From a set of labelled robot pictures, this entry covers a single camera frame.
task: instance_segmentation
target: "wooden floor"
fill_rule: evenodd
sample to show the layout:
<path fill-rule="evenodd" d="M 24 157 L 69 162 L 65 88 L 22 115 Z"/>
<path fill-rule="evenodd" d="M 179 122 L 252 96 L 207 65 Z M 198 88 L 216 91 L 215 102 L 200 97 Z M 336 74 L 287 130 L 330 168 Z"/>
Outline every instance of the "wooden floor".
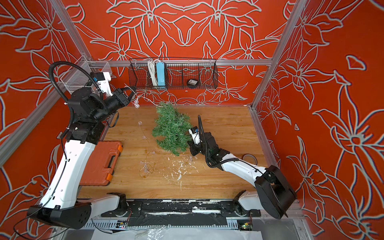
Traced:
<path fill-rule="evenodd" d="M 201 115 L 204 131 L 212 133 L 220 148 L 237 157 L 253 154 L 259 166 L 267 167 L 247 107 L 179 106 L 178 109 L 191 117 L 193 126 L 197 125 L 197 115 Z M 105 187 L 83 186 L 79 198 L 122 192 L 131 199 L 232 199 L 241 190 L 254 189 L 234 174 L 209 168 L 201 154 L 191 162 L 189 149 L 177 157 L 158 148 L 151 134 L 157 118 L 155 107 L 126 107 L 119 113 L 117 125 L 108 130 L 104 139 L 123 144 L 113 179 Z"/>

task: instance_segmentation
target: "green pine branch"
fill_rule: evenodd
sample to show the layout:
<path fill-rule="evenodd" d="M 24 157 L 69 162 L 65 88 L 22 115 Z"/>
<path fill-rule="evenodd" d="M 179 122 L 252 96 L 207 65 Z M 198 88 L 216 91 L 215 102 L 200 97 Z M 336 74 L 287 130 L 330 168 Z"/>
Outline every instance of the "green pine branch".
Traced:
<path fill-rule="evenodd" d="M 185 152 L 191 136 L 186 132 L 192 128 L 189 116 L 179 113 L 171 103 L 161 103 L 157 107 L 159 118 L 155 119 L 156 127 L 152 130 L 154 137 L 164 136 L 164 140 L 156 140 L 160 148 L 179 156 L 177 150 Z"/>

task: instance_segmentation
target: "red floral wallpaper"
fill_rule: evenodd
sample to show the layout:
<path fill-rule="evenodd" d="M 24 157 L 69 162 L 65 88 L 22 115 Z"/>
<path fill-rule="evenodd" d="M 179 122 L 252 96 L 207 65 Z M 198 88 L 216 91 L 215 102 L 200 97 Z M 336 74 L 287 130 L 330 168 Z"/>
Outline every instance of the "red floral wallpaper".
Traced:
<path fill-rule="evenodd" d="M 80 54 L 47 0 L 0 0 L 0 45 L 1 145 L 52 91 L 50 63 L 75 62 Z M 57 68 L 55 77 L 66 70 Z M 68 119 L 68 108 L 59 100 L 0 168 L 0 239 L 21 239 L 12 227 L 48 188 L 62 155 L 56 137 Z M 49 229 L 31 219 L 17 225 L 29 238 Z"/>
<path fill-rule="evenodd" d="M 257 114 L 317 239 L 384 237 L 381 0 L 308 1 Z"/>
<path fill-rule="evenodd" d="M 271 58 L 293 0 L 92 1 L 63 0 L 95 60 L 140 57 L 216 59 Z M 127 69 L 115 68 L 115 87 L 128 84 Z M 248 104 L 266 66 L 219 68 L 215 90 L 139 91 L 154 102 Z"/>
<path fill-rule="evenodd" d="M 1 145 L 52 91 L 49 65 L 80 55 L 47 0 L 0 0 L 0 43 Z M 55 77 L 65 70 L 57 68 Z"/>

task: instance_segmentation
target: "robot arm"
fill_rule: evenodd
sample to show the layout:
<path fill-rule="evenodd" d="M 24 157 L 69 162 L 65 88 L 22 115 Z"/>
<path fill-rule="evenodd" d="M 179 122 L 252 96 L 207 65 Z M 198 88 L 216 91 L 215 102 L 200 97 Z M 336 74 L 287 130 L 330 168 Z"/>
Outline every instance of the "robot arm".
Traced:
<path fill-rule="evenodd" d="M 87 86 L 72 93 L 67 104 L 74 110 L 74 121 L 66 136 L 65 154 L 39 204 L 28 209 L 29 217 L 45 224 L 79 229 L 89 218 L 112 210 L 116 215 L 124 215 L 128 209 L 125 194 L 112 193 L 86 201 L 76 199 L 85 166 L 104 130 L 103 121 L 127 106 L 136 90 L 132 88 L 129 96 L 124 93 L 125 88 L 111 92 L 109 73 L 94 76 L 107 98 L 101 99 Z"/>
<path fill-rule="evenodd" d="M 276 219 L 286 215 L 286 211 L 297 199 L 296 192 L 285 176 L 275 166 L 260 167 L 234 156 L 216 144 L 210 132 L 204 132 L 199 116 L 199 127 L 189 129 L 192 141 L 188 142 L 193 156 L 201 153 L 209 167 L 231 172 L 253 185 L 257 191 L 242 193 L 236 203 L 240 215 L 244 210 L 264 209 Z"/>

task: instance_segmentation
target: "wire basket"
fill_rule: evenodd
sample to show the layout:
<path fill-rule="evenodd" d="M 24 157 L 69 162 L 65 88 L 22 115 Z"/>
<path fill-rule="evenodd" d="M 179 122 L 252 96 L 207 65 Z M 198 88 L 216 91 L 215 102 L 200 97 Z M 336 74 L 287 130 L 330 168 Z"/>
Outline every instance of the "wire basket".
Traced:
<path fill-rule="evenodd" d="M 137 89 L 215 89 L 218 72 L 215 59 L 160 58 L 164 62 L 165 86 L 153 86 L 148 60 L 130 59 L 129 85 Z"/>

